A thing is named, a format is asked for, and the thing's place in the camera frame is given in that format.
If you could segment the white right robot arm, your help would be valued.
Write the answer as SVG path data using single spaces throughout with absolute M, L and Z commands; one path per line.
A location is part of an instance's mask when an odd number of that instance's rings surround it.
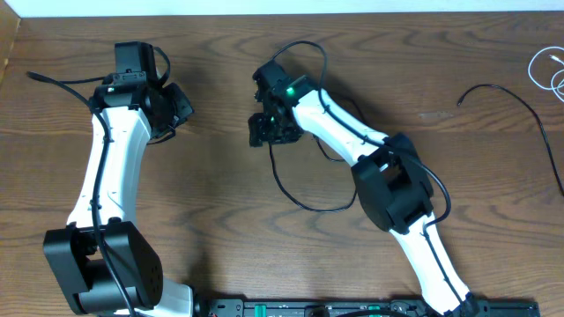
M 249 143 L 270 147 L 309 132 L 351 168 L 355 196 L 367 217 L 399 243 L 419 280 L 423 299 L 443 316 L 476 316 L 479 304 L 458 276 L 437 231 L 432 186 L 440 180 L 403 134 L 371 129 L 316 88 L 308 77 L 258 71 L 255 98 L 263 110 L 249 118 Z

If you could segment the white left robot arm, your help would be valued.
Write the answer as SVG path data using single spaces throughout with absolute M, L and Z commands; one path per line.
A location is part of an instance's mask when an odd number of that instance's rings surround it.
M 85 180 L 63 229 L 48 230 L 43 252 L 77 315 L 191 316 L 194 295 L 164 276 L 137 228 L 137 187 L 145 149 L 174 136 L 193 109 L 176 84 L 114 81 L 86 105 L 93 144 Z

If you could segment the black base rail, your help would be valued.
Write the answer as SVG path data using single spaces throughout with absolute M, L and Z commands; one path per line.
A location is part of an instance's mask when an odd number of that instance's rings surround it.
M 310 317 L 310 316 L 439 316 L 421 299 L 387 301 L 267 301 L 209 299 L 194 308 L 203 317 Z M 446 316 L 463 317 L 540 317 L 535 302 L 472 299 L 468 305 L 447 311 Z

